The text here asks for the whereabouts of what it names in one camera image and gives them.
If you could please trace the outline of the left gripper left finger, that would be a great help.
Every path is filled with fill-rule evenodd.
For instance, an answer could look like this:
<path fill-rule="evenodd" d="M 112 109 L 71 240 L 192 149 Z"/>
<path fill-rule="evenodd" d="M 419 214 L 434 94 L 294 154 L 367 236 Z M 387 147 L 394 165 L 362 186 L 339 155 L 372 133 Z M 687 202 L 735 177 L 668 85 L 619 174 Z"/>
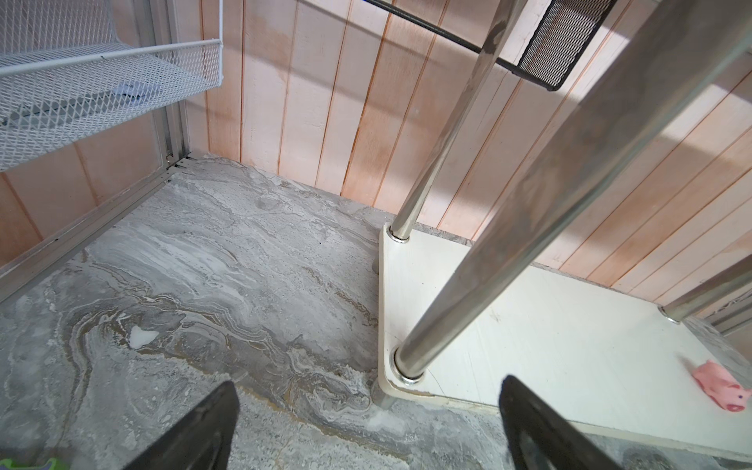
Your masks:
<path fill-rule="evenodd" d="M 227 469 L 239 412 L 235 384 L 225 381 L 125 469 Z"/>

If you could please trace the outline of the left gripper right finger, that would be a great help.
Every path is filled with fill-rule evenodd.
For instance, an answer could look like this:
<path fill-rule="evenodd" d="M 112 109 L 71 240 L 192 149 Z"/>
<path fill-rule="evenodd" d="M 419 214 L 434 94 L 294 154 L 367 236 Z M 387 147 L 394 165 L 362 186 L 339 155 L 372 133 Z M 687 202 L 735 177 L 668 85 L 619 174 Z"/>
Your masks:
<path fill-rule="evenodd" d="M 617 469 L 605 452 L 513 375 L 501 383 L 499 411 L 517 469 Z"/>

